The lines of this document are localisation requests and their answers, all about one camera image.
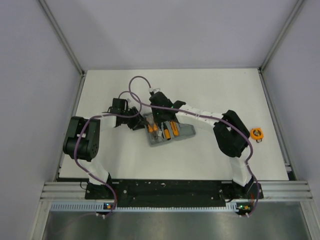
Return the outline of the orange utility knife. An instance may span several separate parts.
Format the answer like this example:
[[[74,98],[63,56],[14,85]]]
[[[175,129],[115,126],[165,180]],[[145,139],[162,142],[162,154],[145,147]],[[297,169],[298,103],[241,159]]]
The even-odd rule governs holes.
[[[172,129],[173,135],[175,137],[178,137],[180,135],[180,133],[179,133],[179,129],[178,129],[177,123],[175,121],[171,121],[170,122],[170,126],[171,126],[171,129]]]

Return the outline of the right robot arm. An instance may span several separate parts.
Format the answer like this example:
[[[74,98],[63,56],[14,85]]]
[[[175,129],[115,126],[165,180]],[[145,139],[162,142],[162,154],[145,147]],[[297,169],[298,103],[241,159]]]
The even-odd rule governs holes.
[[[220,151],[229,157],[233,192],[239,198],[245,198],[252,191],[249,183],[254,179],[249,169],[249,160],[253,156],[250,132],[237,113],[228,110],[225,113],[213,113],[194,108],[184,101],[172,102],[163,92],[150,92],[150,107],[156,123],[176,122],[192,125],[213,133]]]

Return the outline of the grey plastic tool case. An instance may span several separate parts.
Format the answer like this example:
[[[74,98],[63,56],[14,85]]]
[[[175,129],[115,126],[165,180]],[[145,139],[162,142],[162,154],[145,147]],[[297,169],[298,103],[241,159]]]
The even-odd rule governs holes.
[[[179,136],[175,137],[173,134],[170,122],[166,121],[163,123],[166,123],[168,130],[170,132],[171,139],[170,140],[165,139],[164,130],[163,130],[163,123],[157,123],[158,127],[161,130],[161,136],[159,137],[158,140],[154,140],[152,138],[152,135],[148,132],[149,122],[154,121],[153,114],[151,112],[149,112],[149,113],[144,114],[143,117],[145,118],[145,120],[147,122],[147,125],[145,126],[145,130],[146,130],[146,136],[147,136],[148,143],[151,147],[158,147],[161,145],[169,144],[173,141],[186,140],[186,139],[192,138],[196,135],[196,130],[193,125],[176,122],[178,130],[179,130]]]

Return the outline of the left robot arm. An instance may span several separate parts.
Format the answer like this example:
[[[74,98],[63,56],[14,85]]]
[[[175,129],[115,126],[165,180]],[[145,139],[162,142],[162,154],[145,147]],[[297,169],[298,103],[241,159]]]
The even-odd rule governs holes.
[[[107,111],[91,118],[71,117],[63,142],[62,150],[88,175],[89,182],[97,185],[96,192],[102,198],[109,198],[114,187],[108,180],[109,172],[101,164],[98,156],[101,132],[127,125],[131,130],[140,130],[147,125],[147,120],[130,101],[114,98]]]

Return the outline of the orange tape measure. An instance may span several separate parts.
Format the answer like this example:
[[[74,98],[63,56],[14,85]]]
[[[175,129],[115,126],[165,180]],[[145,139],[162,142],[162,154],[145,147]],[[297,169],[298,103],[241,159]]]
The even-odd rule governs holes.
[[[252,128],[250,130],[250,137],[257,143],[261,143],[264,139],[264,133],[260,127]]]

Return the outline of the orange pliers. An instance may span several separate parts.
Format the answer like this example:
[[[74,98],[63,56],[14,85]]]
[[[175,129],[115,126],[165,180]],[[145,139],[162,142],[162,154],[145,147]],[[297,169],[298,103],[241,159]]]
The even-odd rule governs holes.
[[[147,129],[155,141],[157,141],[159,137],[162,135],[160,128],[153,120],[148,123]]]

